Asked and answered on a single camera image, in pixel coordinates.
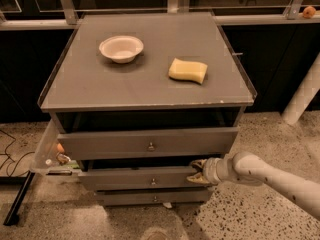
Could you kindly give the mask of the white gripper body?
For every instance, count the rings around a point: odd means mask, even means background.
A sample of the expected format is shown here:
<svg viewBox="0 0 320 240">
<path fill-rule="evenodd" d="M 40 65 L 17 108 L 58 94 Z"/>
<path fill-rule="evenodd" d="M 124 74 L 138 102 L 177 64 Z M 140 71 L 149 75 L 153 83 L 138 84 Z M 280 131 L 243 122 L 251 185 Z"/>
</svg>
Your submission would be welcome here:
<svg viewBox="0 0 320 240">
<path fill-rule="evenodd" d="M 213 185 L 225 181 L 233 181 L 235 179 L 235 172 L 232 168 L 232 160 L 226 158 L 209 158 L 204 163 L 203 176 Z"/>
</svg>

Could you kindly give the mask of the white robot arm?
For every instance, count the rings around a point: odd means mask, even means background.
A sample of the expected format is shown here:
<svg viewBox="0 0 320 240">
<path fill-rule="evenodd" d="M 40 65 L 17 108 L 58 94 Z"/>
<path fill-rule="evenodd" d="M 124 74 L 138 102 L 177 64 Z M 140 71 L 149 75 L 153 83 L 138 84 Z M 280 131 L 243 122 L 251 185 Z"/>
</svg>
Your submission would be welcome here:
<svg viewBox="0 0 320 240">
<path fill-rule="evenodd" d="M 191 162 L 197 173 L 187 177 L 191 183 L 217 185 L 225 181 L 266 184 L 302 210 L 320 219 L 320 184 L 275 168 L 257 155 L 239 152 L 232 158 L 209 158 Z"/>
</svg>

